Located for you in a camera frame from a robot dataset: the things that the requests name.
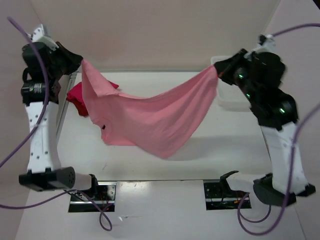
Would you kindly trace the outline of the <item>magenta t shirt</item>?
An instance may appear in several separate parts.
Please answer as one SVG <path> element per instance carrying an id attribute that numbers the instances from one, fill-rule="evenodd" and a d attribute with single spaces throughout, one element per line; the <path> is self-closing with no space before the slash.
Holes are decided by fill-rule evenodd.
<path id="1" fill-rule="evenodd" d="M 83 108 L 93 109 L 105 98 L 118 96 L 117 86 L 104 78 L 84 78 L 67 93 L 66 99 Z"/>

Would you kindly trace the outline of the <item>light pink t shirt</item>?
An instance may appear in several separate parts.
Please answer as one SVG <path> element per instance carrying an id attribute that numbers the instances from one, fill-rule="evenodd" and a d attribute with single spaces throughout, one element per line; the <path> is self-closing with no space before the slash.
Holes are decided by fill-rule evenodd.
<path id="1" fill-rule="evenodd" d="M 81 70 L 84 104 L 104 143 L 137 146 L 161 159 L 174 155 L 189 140 L 217 95 L 218 74 L 213 65 L 149 98 L 114 88 L 86 60 Z"/>

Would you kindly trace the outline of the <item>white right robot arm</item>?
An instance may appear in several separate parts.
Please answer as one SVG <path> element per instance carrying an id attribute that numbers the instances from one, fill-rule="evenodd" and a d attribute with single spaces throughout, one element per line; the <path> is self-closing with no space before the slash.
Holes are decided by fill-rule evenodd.
<path id="1" fill-rule="evenodd" d="M 265 205 L 290 206 L 297 197 L 316 192 L 305 177 L 295 131 L 298 108 L 295 99 L 280 89 L 287 70 L 272 52 L 241 49 L 234 56 L 214 64 L 219 79 L 237 86 L 250 104 L 264 136 L 272 171 L 264 176 L 247 177 L 253 192 Z"/>

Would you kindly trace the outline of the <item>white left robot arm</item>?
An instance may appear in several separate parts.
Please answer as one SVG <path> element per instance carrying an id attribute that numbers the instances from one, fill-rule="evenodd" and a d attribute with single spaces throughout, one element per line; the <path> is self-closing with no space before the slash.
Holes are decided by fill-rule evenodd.
<path id="1" fill-rule="evenodd" d="M 48 84 L 30 44 L 22 48 L 22 58 L 27 67 L 22 74 L 22 102 L 29 120 L 30 157 L 25 174 L 19 183 L 37 192 L 53 190 L 81 190 L 89 200 L 96 199 L 100 187 L 93 174 L 75 172 L 71 166 L 62 167 L 57 149 L 56 120 L 59 111 L 59 80 L 75 72 L 83 57 L 70 52 L 60 42 L 51 50 L 43 42 L 34 46 L 44 63 Z"/>

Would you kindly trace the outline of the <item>white plastic basket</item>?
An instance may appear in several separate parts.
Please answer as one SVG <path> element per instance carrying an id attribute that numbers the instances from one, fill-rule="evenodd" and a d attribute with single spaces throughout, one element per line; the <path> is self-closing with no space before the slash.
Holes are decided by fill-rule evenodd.
<path id="1" fill-rule="evenodd" d="M 229 85 L 218 79 L 217 103 L 220 107 L 232 112 L 249 112 L 250 103 L 236 85 Z"/>

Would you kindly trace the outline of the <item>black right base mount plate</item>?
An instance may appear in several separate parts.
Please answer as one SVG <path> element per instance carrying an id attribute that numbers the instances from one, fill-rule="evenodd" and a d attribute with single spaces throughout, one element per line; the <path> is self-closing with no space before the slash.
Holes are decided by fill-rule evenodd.
<path id="1" fill-rule="evenodd" d="M 207 211 L 235 210 L 246 194 L 243 191 L 232 191 L 225 194 L 218 180 L 204 181 L 203 188 Z"/>

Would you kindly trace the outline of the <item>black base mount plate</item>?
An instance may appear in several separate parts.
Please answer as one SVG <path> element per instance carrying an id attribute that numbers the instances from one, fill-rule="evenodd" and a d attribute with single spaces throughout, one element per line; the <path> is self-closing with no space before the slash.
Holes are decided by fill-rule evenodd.
<path id="1" fill-rule="evenodd" d="M 115 211 L 116 182 L 98 182 L 95 194 L 86 194 L 105 212 Z M 78 191 L 71 193 L 68 212 L 69 213 L 94 213 L 99 210 L 83 194 Z"/>
<path id="2" fill-rule="evenodd" d="M 246 194 L 243 191 L 232 191 L 225 194 L 218 180 L 204 181 L 203 188 L 207 211 L 235 210 Z"/>

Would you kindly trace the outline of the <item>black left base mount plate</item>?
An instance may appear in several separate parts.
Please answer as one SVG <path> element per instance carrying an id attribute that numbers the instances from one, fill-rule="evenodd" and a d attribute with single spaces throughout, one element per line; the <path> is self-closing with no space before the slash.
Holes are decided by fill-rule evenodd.
<path id="1" fill-rule="evenodd" d="M 116 182 L 98 182 L 95 194 L 86 194 L 105 212 L 115 211 Z M 83 194 L 78 191 L 71 193 L 68 212 L 69 213 L 94 213 L 99 210 Z"/>

